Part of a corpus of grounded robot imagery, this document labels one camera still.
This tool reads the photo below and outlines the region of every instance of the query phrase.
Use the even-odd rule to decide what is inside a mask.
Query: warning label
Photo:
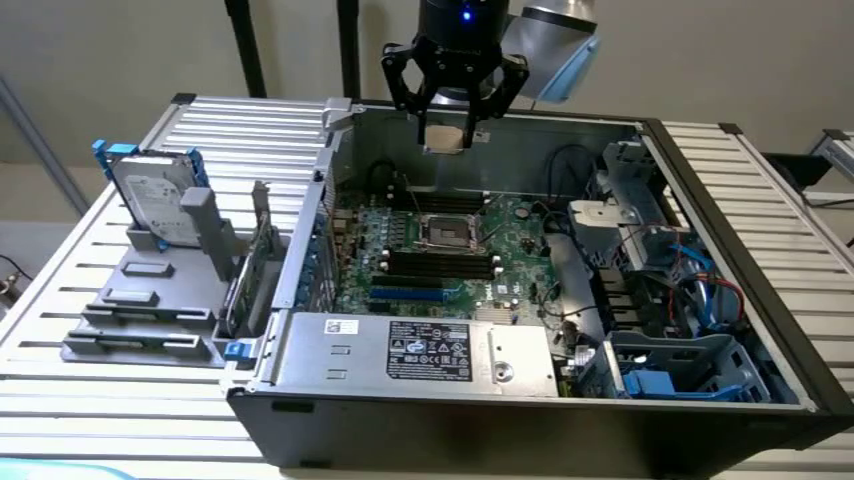
[[[385,373],[396,380],[471,382],[468,325],[391,322]]]

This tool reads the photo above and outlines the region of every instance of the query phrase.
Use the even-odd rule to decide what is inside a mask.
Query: motherboard
[[[556,299],[535,201],[341,195],[335,311],[543,325]]]

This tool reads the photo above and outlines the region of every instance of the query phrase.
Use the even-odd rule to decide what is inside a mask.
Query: metal slatted table
[[[143,147],[203,151],[217,203],[239,230],[253,225],[251,183],[271,182],[273,221],[288,233],[324,148],[324,104],[199,97],[172,106]],[[716,125],[667,124],[800,325],[854,394],[850,253],[798,208],[746,140]],[[140,479],[259,480],[264,464],[223,400],[221,371],[62,363],[65,332],[127,249],[128,225],[108,187],[0,323],[0,456],[115,467]],[[299,432],[283,432],[299,435]],[[312,478],[400,474],[291,473]],[[407,478],[436,478],[405,475]],[[440,476],[440,478],[463,478]],[[764,452],[718,480],[854,478],[854,433],[804,451]]]

